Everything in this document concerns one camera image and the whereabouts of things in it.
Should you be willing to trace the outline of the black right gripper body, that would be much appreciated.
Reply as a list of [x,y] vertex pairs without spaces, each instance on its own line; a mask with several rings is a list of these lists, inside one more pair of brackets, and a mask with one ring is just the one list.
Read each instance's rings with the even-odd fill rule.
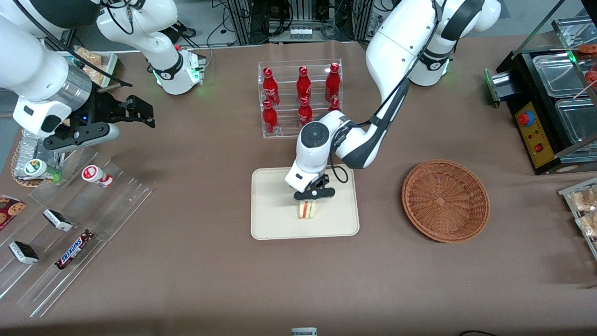
[[117,123],[124,117],[124,109],[120,104],[110,93],[91,93],[87,102],[79,108],[79,125]]

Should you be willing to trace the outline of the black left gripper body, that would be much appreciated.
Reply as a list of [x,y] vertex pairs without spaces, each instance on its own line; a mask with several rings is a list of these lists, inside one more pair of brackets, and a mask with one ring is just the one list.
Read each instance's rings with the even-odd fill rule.
[[315,179],[314,181],[312,181],[307,189],[307,190],[325,190],[325,189],[329,189],[328,184],[330,183],[330,177],[328,174],[322,174],[319,178]]

